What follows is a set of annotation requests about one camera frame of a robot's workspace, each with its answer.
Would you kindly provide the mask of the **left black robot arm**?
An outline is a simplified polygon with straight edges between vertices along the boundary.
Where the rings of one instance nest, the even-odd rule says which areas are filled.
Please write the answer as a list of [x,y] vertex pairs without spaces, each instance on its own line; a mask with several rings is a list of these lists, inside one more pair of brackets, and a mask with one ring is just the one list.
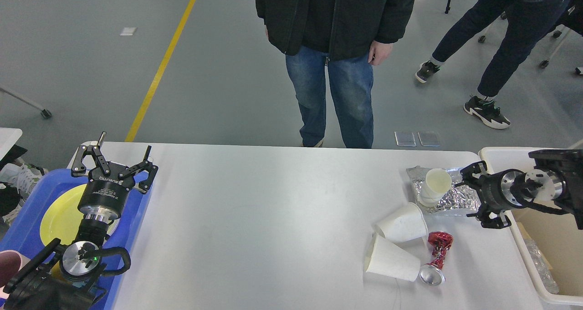
[[140,228],[158,166],[151,146],[133,165],[108,161],[104,134],[51,171],[1,241],[29,258],[1,285],[5,310],[110,310]]

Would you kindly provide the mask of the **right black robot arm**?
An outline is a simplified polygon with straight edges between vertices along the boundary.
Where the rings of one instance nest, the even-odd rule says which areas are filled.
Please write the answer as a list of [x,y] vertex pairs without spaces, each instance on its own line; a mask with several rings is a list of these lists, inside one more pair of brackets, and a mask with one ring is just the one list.
[[530,208],[546,214],[571,214],[582,229],[582,150],[542,149],[528,155],[535,166],[527,172],[507,169],[489,174],[485,161],[461,169],[460,185],[475,190],[481,203],[472,217],[485,229],[504,229],[511,225],[506,211]]

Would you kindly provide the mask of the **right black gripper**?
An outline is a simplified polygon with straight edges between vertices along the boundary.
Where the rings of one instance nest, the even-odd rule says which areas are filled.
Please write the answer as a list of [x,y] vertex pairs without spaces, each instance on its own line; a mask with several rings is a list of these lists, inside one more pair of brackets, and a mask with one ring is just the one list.
[[467,214],[467,217],[477,219],[484,229],[510,227],[512,223],[504,211],[526,208],[511,192],[513,183],[523,174],[523,171],[508,169],[495,174],[487,174],[486,162],[479,161],[461,169],[460,174],[462,180],[455,183],[454,187],[468,186],[473,190],[481,190],[481,202],[487,205],[487,208],[479,208],[477,212]]

